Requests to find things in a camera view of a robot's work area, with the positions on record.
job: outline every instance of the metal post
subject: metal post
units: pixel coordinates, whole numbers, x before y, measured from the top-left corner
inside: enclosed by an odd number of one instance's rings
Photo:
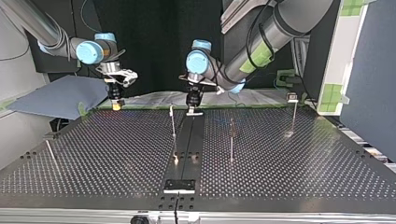
[[[0,7],[41,44],[54,46],[59,33],[51,19],[29,0],[0,0]]]
[[[52,147],[50,146],[50,141],[46,140],[46,144],[47,144],[47,147],[49,149],[50,156],[52,157],[53,160],[56,160],[55,155],[53,154],[53,151],[52,151]]]
[[[230,161],[233,162],[233,139],[236,137],[236,129],[233,119],[231,119],[230,122],[230,129],[231,129]]]

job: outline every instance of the gray panel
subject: gray panel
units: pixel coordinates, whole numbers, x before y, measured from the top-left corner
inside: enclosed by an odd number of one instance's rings
[[[163,183],[181,172],[197,183],[182,211],[396,214],[396,175],[310,108],[291,137],[291,107],[183,114],[178,163],[167,110],[98,111],[52,143],[56,162],[41,147],[2,170],[0,207],[172,211]]]
[[[340,3],[340,0],[334,0],[323,19],[311,31],[304,69],[304,84],[306,85],[309,94],[314,99],[319,98],[324,72],[329,59],[332,36],[334,33],[335,23],[338,18]]]
[[[0,206],[152,209],[174,149],[164,110],[100,111],[51,145],[56,161],[40,148],[2,171]]]
[[[395,213],[396,175],[310,109],[298,110],[291,137],[292,108],[206,110],[205,116],[195,209]]]
[[[396,161],[394,27],[396,1],[369,5],[362,26],[341,121],[383,154]]]
[[[62,77],[22,96],[7,109],[53,118],[78,119],[80,105],[90,111],[107,97],[107,84],[97,78]]]

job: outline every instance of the end effector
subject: end effector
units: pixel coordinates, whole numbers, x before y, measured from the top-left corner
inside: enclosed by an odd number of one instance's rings
[[[228,78],[225,75],[225,65],[210,56],[211,48],[212,44],[206,40],[194,40],[191,52],[186,59],[188,74],[185,79],[190,84],[186,105],[190,113],[201,104],[205,85],[215,87],[217,94],[226,91],[238,93],[245,86],[245,80],[237,82],[225,79]]]
[[[106,76],[107,94],[112,108],[120,110],[124,105],[122,88],[131,86],[137,79],[137,73],[121,68],[119,57],[125,50],[118,52],[115,36],[111,33],[96,34],[93,41],[72,38],[70,44],[71,57],[77,58],[85,64],[99,63],[96,71]],[[45,46],[40,45],[40,48],[51,54]]]

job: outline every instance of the black cable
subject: black cable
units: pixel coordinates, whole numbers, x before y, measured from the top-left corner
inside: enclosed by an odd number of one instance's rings
[[[295,41],[295,38],[293,38],[293,46],[294,46],[294,52],[296,53],[296,57],[297,57],[297,48],[296,48],[296,41]],[[314,108],[318,111],[318,106],[315,104],[314,98],[312,98],[311,94],[309,94],[309,91],[308,91],[308,89],[307,89],[306,86],[305,86],[303,77],[301,76],[300,65],[299,65],[299,63],[298,63],[297,61],[296,61],[296,67],[297,67],[297,72],[298,72],[298,74],[295,74],[295,75],[296,75],[297,77],[300,78],[301,83],[303,84],[303,87],[304,87],[304,91],[305,91],[306,94],[308,95],[308,98],[311,100],[311,103],[312,103],[312,105],[314,106]]]
[[[177,199],[176,199],[176,203],[175,203],[175,224],[178,224],[178,217],[177,217],[177,205],[178,205],[178,196],[180,195],[180,193],[177,195]]]
[[[0,59],[0,62],[10,61],[10,60],[14,60],[14,59],[18,59],[20,57],[23,57],[25,54],[27,54],[27,52],[29,52],[29,48],[30,48],[30,46],[28,45],[26,51],[23,54],[20,54],[18,56],[12,57],[12,58]]]
[[[308,91],[308,89],[307,89],[306,86],[305,86],[305,83],[304,83],[303,78],[302,78],[300,75],[297,75],[297,74],[295,74],[295,75],[296,75],[297,77],[300,78],[301,83],[303,84],[303,87],[304,87],[304,91],[305,91],[306,94],[308,95],[308,98],[311,100],[311,103],[312,103],[312,105],[314,106],[314,108],[318,111],[318,107],[317,107],[317,105],[316,105],[315,102],[314,102],[314,98],[312,98],[311,94],[309,94],[309,91]]]
[[[253,67],[255,67],[256,69],[261,69],[261,68],[263,69],[263,68],[266,67],[266,65],[263,66],[263,67],[259,67],[257,64],[255,64],[255,63],[253,62],[253,59],[251,58],[250,37],[251,37],[251,33],[252,33],[252,31],[253,31],[254,25],[257,23],[257,20],[259,19],[260,15],[264,12],[265,9],[268,8],[268,6],[271,4],[271,2],[272,2],[272,0],[269,0],[269,1],[267,2],[267,4],[265,4],[265,7],[263,7],[262,10],[260,10],[259,14],[258,14],[258,15],[256,16],[256,18],[254,19],[253,23],[251,23],[251,26],[250,26],[250,28],[249,28],[249,30],[248,30],[248,32],[247,32],[247,43],[246,43],[247,57],[248,57],[248,60],[250,61],[250,63],[251,63],[251,64],[253,65]],[[262,36],[262,40],[263,40],[264,43],[267,45],[267,48],[268,48],[269,50],[271,50],[271,54],[272,54],[272,55],[271,55],[271,59],[273,60],[273,59],[275,58],[274,50],[273,50],[273,48],[272,48],[270,42],[268,41],[268,38],[266,37],[265,32],[263,31],[261,25],[259,25],[259,31],[260,31],[260,34],[261,34],[261,36]]]
[[[90,30],[92,30],[92,31],[94,31],[94,32],[96,32],[96,33],[101,33],[100,31],[93,29],[93,28],[92,28],[90,25],[88,25],[87,22],[85,22],[85,20],[84,20],[84,7],[85,7],[85,4],[87,4],[87,1],[88,1],[88,0],[84,0],[84,3],[83,3],[82,6],[81,6],[81,11],[79,12],[79,15],[80,15],[80,17],[81,17],[82,23],[84,23],[84,25],[85,25],[88,29],[90,29]]]

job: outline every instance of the metal rod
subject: metal rod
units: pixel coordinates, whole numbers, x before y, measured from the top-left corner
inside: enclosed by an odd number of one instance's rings
[[[0,0],[0,7],[41,44],[54,46],[59,33],[51,19],[29,0]]]
[[[230,140],[230,161],[233,161],[233,139],[236,137],[236,129],[235,129],[235,123],[233,122],[233,119],[231,119],[230,122],[230,133],[231,133],[231,140]]]
[[[176,128],[175,128],[175,118],[174,118],[174,112],[173,112],[173,105],[170,106],[169,108],[169,116],[171,117],[172,120],[172,137],[174,140],[174,157],[177,158],[177,136],[176,136]]]
[[[293,123],[291,124],[291,131],[292,132],[294,132],[294,123],[296,121],[297,104],[298,104],[298,102],[294,103]]]
[[[50,141],[46,140],[47,148],[49,149],[49,154],[52,157],[53,160],[56,160],[55,155],[52,152],[52,147],[50,146]]]

